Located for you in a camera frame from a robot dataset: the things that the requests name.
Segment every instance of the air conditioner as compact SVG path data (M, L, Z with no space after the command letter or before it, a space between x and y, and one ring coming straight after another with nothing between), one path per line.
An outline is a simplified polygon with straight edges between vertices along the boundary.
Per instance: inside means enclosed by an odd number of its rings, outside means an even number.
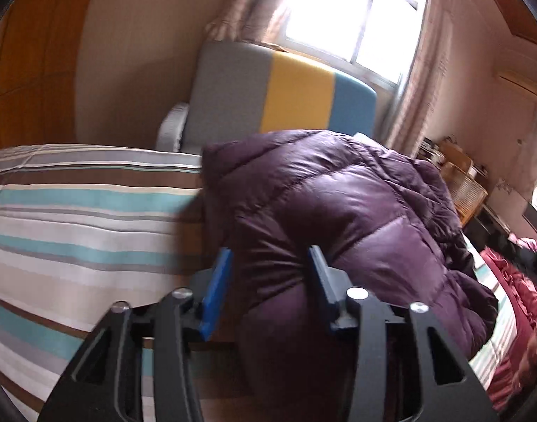
M537 101L537 83L534 81L531 81L530 79L527 79L511 70L500 71L497 73L497 78L507 87L512 88L516 92L530 98L531 100Z

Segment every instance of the black mount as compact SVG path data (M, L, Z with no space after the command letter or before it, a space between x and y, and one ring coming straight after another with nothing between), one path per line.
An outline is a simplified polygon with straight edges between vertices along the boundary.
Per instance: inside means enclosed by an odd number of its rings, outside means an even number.
M427 305L416 301L402 308L383 303L362 287L353 287L344 271L329 267L319 247L310 248L309 256L329 330L358 342L346 421L384 420L389 347L398 359L396 420L498 421L466 357Z
M189 288L159 303L114 303L65 368L38 421L143 422L141 356L144 338L153 337L156 420L202 422L188 343L211 335L230 263L231 252L223 249L214 268L196 273Z

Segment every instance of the white wall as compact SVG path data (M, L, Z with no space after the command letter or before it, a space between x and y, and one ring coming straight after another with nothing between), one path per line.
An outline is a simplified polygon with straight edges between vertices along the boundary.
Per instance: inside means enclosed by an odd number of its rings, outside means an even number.
M472 158L480 146L479 128L489 113L493 65L501 50L500 12L493 0L452 0L453 38L446 77L427 129L438 141L456 138Z
M536 104L497 80L510 69L537 81L537 46L512 36L494 0L453 0L454 35L449 65L427 136L453 136L476 165L485 165L490 187L514 166L530 131ZM536 237L522 218L526 201L516 192L493 193L489 204L511 230Z
M204 27L228 0L91 0L75 84L80 143L154 147L190 95Z

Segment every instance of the striped bedsheet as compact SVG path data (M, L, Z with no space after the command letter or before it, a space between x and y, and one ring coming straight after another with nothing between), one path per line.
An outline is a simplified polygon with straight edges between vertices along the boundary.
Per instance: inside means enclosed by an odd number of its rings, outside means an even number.
M475 275L479 282L489 287L499 301L499 314L493 336L470 361L473 371L479 378L483 388L490 386L495 369L503 362L512 342L517 337L517 320L505 289L501 287L497 277L487 263L481 258L472 243L466 238L467 249L474 256Z
M0 151L0 382L28 420L111 303L154 303L203 268L200 161L81 145ZM235 350L192 355L207 422L259 419ZM146 421L151 375L145 349Z

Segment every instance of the purple down jacket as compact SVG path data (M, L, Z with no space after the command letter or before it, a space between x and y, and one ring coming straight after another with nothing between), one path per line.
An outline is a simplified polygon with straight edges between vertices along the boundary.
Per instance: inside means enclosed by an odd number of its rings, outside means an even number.
M310 245L379 299L431 306L471 358L497 300L477 282L438 170L329 131L259 134L206 148L206 226L234 251L225 315L250 384L283 420L335 420L354 370L304 283Z

